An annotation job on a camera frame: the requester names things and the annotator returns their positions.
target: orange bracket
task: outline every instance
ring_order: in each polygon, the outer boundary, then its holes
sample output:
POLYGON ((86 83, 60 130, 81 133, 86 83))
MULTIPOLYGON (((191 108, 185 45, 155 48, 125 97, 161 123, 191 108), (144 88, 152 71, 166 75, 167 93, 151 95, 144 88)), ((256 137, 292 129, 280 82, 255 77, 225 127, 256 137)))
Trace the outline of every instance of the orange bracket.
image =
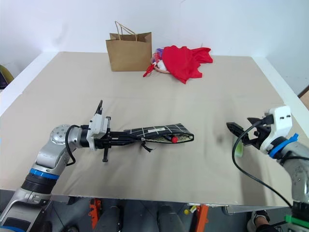
POLYGON ((90 212, 89 216, 91 217, 92 229, 96 227, 96 224, 100 218, 101 211, 101 200, 93 198, 90 200, 90 212))
POLYGON ((197 227, 195 229, 196 232, 204 232, 205 225, 208 223, 208 206, 201 204, 201 206, 197 207, 197 227))

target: white wall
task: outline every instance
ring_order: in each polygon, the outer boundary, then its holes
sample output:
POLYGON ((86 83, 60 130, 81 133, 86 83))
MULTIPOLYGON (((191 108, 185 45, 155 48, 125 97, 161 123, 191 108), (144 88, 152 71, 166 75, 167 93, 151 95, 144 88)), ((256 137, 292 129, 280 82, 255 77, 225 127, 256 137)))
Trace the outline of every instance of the white wall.
POLYGON ((207 46, 267 57, 297 94, 309 85, 307 0, 0 0, 0 62, 25 68, 41 50, 106 52, 118 20, 153 32, 153 49, 207 46))

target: table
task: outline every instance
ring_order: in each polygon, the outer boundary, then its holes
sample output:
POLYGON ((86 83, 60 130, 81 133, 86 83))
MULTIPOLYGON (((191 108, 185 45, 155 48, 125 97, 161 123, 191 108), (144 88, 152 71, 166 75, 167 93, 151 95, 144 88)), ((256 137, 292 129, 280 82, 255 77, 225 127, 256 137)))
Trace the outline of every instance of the table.
MULTIPOLYGON (((60 124, 87 124, 100 99, 111 129, 123 131, 182 123, 195 135, 190 143, 113 147, 108 163, 103 151, 79 149, 77 163, 65 169, 53 194, 237 205, 281 206, 270 190, 233 165, 233 135, 225 123, 243 127, 247 117, 283 101, 251 57, 214 56, 203 64, 203 78, 186 85, 169 74, 112 72, 104 53, 60 52, 1 116, 0 188, 16 189, 38 151, 60 124)), ((309 140, 293 118, 290 132, 309 140)), ((291 181, 284 169, 253 147, 238 163, 287 199, 291 181)))

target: paper bag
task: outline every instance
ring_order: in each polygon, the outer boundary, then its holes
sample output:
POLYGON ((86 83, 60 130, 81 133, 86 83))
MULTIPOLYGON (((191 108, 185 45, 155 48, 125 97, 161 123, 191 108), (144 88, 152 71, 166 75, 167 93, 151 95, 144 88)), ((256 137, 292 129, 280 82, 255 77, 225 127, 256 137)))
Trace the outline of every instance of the paper bag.
POLYGON ((115 24, 118 33, 110 33, 111 39, 106 40, 112 71, 145 71, 152 56, 151 32, 136 34, 116 21, 115 24))

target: bag handle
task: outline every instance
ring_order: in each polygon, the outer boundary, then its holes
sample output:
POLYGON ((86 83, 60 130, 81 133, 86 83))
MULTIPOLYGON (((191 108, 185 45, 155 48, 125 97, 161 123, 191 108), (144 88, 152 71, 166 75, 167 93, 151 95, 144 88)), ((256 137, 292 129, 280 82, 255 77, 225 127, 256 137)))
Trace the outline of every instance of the bag handle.
POLYGON ((120 38, 120 34, 119 34, 118 25, 119 25, 119 27, 120 27, 120 29, 121 29, 121 34, 122 34, 122 35, 123 35, 123 33, 122 33, 122 28, 123 28, 123 29, 124 29, 127 33, 129 33, 130 35, 135 35, 135 41, 137 41, 137 36, 136 36, 136 34, 135 34, 132 30, 130 30, 129 28, 126 28, 124 25, 118 23, 117 21, 115 21, 115 24, 116 24, 116 27, 117 27, 117 32, 118 32, 119 40, 121 40, 121 38, 120 38))

